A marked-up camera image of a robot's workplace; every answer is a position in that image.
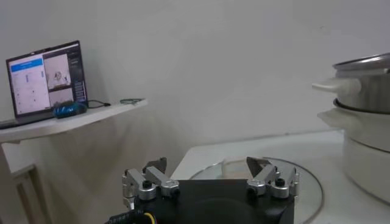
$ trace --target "stainless steel pot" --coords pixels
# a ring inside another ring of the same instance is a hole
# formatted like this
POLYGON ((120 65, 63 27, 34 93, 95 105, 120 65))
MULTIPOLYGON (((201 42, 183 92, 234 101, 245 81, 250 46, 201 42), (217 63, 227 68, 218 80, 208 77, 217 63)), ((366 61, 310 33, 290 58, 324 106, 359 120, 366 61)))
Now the stainless steel pot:
POLYGON ((348 109, 390 113, 390 53, 333 65, 336 77, 313 84, 314 89, 333 92, 348 109))

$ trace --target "blue object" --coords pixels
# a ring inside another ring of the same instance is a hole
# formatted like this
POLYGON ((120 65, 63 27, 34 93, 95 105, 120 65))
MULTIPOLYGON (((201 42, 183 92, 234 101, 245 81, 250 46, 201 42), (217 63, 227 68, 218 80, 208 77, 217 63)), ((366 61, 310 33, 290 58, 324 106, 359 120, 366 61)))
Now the blue object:
POLYGON ((72 102, 72 103, 63 103, 58 107, 55 107, 53 110, 53 115, 56 118, 64 118, 64 117, 71 117, 78 114, 82 114, 87 112, 87 106, 79 103, 79 102, 72 102))
POLYGON ((27 62, 23 62, 23 63, 17 64, 17 65, 13 65, 13 66, 11 66, 11 71, 17 72, 17 71, 20 71, 23 69, 28 69, 28 68, 32 68, 32 67, 36 67, 36 66, 41 66, 41 65, 43 65, 43 60, 41 58, 39 58, 39 59, 35 59, 32 61, 27 61, 27 62))

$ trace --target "screw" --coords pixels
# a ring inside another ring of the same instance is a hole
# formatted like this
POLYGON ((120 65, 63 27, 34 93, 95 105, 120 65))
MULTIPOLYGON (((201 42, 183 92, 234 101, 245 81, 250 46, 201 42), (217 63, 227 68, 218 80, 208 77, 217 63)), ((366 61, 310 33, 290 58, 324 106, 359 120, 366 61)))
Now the screw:
POLYGON ((277 187, 283 187, 283 186, 285 185, 284 179, 278 178, 277 180, 275 180, 275 185, 276 185, 277 187))
POLYGON ((142 182, 142 188, 143 189, 150 189, 152 187, 152 182, 149 180, 144 180, 142 182))

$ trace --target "laptop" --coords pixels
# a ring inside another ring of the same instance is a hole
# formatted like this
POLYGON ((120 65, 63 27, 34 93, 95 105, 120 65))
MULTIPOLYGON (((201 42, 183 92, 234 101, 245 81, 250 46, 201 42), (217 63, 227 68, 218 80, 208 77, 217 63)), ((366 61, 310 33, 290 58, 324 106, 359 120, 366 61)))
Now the laptop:
POLYGON ((0 129, 50 119, 53 108, 63 102, 88 106, 80 41, 6 62, 15 119, 0 122, 0 129))

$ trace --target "white shelf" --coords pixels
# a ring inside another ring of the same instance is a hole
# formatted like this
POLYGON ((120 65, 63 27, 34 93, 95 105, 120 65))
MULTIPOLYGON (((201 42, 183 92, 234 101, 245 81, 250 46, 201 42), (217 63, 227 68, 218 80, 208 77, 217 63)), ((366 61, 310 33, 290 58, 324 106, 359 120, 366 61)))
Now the white shelf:
POLYGON ((134 110, 147 105, 147 100, 136 105, 117 104, 109 107, 89 109, 86 113, 63 119, 52 118, 15 128, 0 130, 0 142, 17 142, 24 139, 39 138, 69 131, 108 117, 134 110))

